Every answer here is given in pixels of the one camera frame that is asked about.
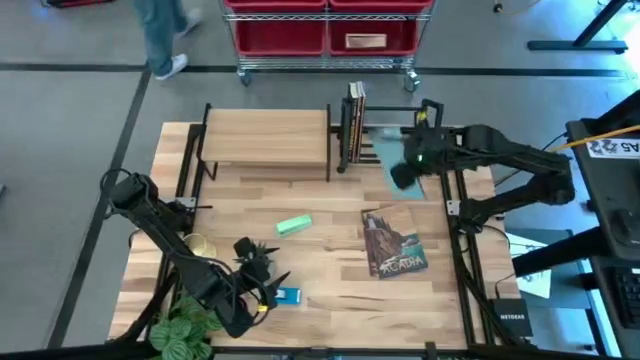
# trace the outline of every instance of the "potted plant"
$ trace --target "potted plant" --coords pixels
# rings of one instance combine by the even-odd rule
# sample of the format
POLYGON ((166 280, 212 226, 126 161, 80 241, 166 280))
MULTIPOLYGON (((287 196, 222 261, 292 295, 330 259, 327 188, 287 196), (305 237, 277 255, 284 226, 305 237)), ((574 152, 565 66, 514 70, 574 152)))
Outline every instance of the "potted plant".
POLYGON ((162 360, 207 360, 211 356, 211 345, 206 341, 210 331, 222 328, 213 311, 205 310, 186 291, 171 308, 151 327, 149 342, 161 355, 162 360))

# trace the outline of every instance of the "person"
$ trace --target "person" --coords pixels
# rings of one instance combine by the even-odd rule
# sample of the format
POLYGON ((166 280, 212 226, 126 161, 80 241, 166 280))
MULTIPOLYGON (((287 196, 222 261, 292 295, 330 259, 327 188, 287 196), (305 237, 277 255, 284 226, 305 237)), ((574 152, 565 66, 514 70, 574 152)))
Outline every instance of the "person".
POLYGON ((187 66, 185 54, 172 56, 174 39, 181 38, 202 22, 202 11, 185 15, 181 0, 133 0, 144 30, 147 64, 158 80, 166 80, 187 66))

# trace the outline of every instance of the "wooden shelf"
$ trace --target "wooden shelf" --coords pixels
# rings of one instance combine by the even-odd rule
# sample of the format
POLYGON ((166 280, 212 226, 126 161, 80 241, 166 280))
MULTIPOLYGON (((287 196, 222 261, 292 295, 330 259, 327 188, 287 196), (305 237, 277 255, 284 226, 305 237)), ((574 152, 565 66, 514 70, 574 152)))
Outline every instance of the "wooden shelf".
POLYGON ((325 110, 212 109, 205 162, 326 165, 325 110))

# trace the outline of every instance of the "cart wheel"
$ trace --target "cart wheel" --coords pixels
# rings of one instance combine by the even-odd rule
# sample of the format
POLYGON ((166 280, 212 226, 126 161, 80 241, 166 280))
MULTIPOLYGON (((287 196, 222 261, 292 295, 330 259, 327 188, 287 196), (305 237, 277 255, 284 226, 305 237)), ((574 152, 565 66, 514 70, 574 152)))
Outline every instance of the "cart wheel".
POLYGON ((407 75, 404 77, 404 89, 408 92, 414 92, 420 85, 420 79, 418 79, 418 74, 414 71, 407 72, 407 75))
POLYGON ((240 77, 240 82, 244 86, 249 86, 251 84, 251 74, 244 70, 238 70, 238 76, 240 77))

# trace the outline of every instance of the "metal wire cart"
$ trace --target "metal wire cart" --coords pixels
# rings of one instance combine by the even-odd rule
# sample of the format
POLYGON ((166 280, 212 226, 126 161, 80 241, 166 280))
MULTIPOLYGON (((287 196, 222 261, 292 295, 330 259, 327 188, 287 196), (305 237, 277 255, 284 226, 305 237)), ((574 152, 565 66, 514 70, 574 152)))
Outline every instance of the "metal wire cart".
POLYGON ((329 2, 219 0, 242 84, 252 70, 395 70, 414 92, 416 54, 436 0, 329 2))

